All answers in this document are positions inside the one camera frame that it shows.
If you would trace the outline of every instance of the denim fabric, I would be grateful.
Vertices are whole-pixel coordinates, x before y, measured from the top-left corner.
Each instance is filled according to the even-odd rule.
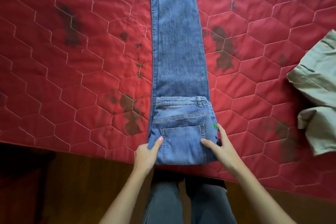
[[[195,191],[187,188],[187,195],[191,201],[191,224],[237,224],[225,188],[203,184]],[[175,182],[155,184],[150,188],[142,224],[171,223],[183,223],[179,189]]]
[[[151,0],[153,87],[148,148],[164,140],[156,164],[215,161],[200,140],[217,142],[196,0]]]

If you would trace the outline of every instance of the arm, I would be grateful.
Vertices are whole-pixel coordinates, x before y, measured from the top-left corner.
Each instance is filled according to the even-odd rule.
[[[99,224],[129,223],[140,188],[154,166],[162,139],[160,137],[151,150],[147,149],[148,144],[143,144],[134,152],[133,171]]]
[[[202,139],[201,143],[210,148],[223,166],[236,178],[256,211],[259,221],[263,224],[295,224],[295,221],[278,205],[243,163],[220,124],[218,128],[222,137],[221,147],[206,139]]]

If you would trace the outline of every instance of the dark gray jeans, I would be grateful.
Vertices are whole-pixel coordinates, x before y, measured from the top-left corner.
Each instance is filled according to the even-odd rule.
[[[220,186],[202,184],[188,190],[191,200],[191,224],[236,224],[226,196]],[[175,182],[157,183],[150,188],[142,224],[183,224],[179,188]]]

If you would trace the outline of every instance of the waistband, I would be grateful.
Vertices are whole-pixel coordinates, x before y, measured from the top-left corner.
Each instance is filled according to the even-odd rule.
[[[155,100],[155,106],[197,104],[199,100],[202,103],[208,103],[206,97],[158,97]]]

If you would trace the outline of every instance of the quilted hexagon pattern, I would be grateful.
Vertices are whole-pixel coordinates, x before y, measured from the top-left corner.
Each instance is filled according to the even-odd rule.
[[[240,157],[266,187],[335,199],[336,154],[312,156],[286,73],[335,29],[336,0],[197,3],[211,102]],[[132,163],[148,132],[150,0],[0,4],[0,141]],[[218,162],[166,168],[234,180]]]

